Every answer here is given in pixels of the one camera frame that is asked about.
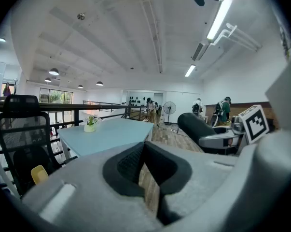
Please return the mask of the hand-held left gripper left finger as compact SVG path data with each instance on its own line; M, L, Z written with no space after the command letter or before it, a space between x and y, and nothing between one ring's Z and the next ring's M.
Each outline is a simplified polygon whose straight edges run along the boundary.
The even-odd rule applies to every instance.
M139 186L144 143L81 156L35 185L22 199L65 232L151 232L162 223Z

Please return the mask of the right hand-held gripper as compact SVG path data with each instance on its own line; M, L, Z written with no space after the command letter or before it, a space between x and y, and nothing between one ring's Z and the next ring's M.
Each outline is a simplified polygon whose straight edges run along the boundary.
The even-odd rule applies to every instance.
M269 132L261 105L253 105L233 116L231 126L218 126L213 129L216 134L201 137L198 145L205 153L219 155L232 155L238 151L240 135L234 133L245 134L248 144L253 144Z

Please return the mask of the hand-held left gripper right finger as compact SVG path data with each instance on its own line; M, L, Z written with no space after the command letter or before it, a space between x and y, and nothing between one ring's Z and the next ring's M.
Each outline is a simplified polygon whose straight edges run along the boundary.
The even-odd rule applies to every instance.
M162 196L155 229L286 228L291 200L291 131L264 137L239 157L146 143L152 160L167 160L192 175Z

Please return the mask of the black oblong object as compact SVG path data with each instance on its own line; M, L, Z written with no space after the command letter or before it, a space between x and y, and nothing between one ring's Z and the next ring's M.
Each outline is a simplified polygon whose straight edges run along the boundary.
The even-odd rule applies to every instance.
M216 135L214 129L206 124L204 119L194 113L184 113L178 117L177 124L205 153L216 154L216 149L201 146L199 143L202 137Z

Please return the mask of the yellow plastic container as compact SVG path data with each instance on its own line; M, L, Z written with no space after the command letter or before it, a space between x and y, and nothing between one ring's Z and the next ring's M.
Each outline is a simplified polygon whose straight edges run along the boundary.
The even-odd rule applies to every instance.
M48 173L46 172L42 165L36 166L31 170L30 173L36 185L45 181L49 177Z

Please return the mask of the black standing fan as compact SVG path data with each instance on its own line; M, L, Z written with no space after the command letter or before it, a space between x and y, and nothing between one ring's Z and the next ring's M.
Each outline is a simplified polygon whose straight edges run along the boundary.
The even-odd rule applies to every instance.
M164 104L164 106L163 106L163 111L164 111L164 113L165 113L165 115L166 115L166 117L167 117L167 121L165 121L164 123L165 123L166 125L169 125L169 124L170 124L170 122L169 122L169 120L170 120L170 115L171 115L171 114L174 114L175 111L176 111L176 105L175 105L175 103L173 103L173 102L171 102L171 101L167 101L167 102Z

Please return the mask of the white flower pot with plant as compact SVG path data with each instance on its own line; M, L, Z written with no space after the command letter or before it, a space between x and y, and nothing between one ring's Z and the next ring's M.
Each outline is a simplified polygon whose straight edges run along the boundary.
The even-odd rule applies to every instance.
M84 132L95 132L100 125L100 117L97 115L89 115L84 125Z

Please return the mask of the black mesh office chair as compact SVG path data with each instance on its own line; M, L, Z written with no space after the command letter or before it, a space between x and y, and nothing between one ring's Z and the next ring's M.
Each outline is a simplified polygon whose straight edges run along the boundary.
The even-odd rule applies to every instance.
M50 118L36 96L10 95L0 113L0 146L17 192L23 196L34 185L31 170L41 165L52 174L61 168L50 139Z

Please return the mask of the ceiling air conditioner unit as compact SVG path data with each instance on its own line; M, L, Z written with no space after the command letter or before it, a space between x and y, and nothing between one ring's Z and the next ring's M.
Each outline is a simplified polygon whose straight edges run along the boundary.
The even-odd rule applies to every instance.
M209 47L209 41L200 42L191 57L192 61L199 61Z

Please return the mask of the light blue table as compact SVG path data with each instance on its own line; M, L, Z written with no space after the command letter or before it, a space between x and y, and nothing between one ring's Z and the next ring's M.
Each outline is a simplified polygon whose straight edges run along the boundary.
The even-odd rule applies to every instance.
M133 118L138 117L140 121L145 116L141 114L143 106L127 106L127 105L115 105L112 103L106 103L105 105L92 105L89 101L85 104L58 104L58 103L39 103L37 102L37 97L35 96L23 96L23 95L11 95L9 96L11 101L8 101L5 97L0 97L0 112L4 111L15 111L18 112L19 108L21 111L31 111L37 110L42 112L64 112L64 111L72 111L73 119L72 121L67 121L63 123L55 123L50 125L51 127L58 127L64 125L74 125L78 126L83 120L79 119L79 111L84 110L116 110L116 109L124 109L123 113L120 113L119 116L121 118L127 118L127 115L131 113L138 112L137 115L133 116Z

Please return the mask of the white ceiling pipes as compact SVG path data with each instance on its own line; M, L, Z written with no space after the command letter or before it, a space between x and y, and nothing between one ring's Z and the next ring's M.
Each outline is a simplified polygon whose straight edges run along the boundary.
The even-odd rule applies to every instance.
M227 29L223 29L216 40L209 44L210 46L216 46L222 39L225 39L254 52L258 52L262 48L259 42L240 30L237 25L226 23L226 26Z

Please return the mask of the large glass window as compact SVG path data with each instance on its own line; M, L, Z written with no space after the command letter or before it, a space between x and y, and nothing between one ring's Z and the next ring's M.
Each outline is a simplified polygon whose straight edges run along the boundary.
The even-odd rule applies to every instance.
M40 103L72 104L72 100L72 92L40 88Z

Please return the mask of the long fluorescent ceiling light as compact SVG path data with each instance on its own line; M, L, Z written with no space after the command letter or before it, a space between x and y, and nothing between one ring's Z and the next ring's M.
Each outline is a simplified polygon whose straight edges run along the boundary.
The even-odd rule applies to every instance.
M218 12L215 16L214 22L207 34L207 39L208 40L213 40L219 30L219 28L221 27L231 5L232 5L233 0L223 0L220 3Z

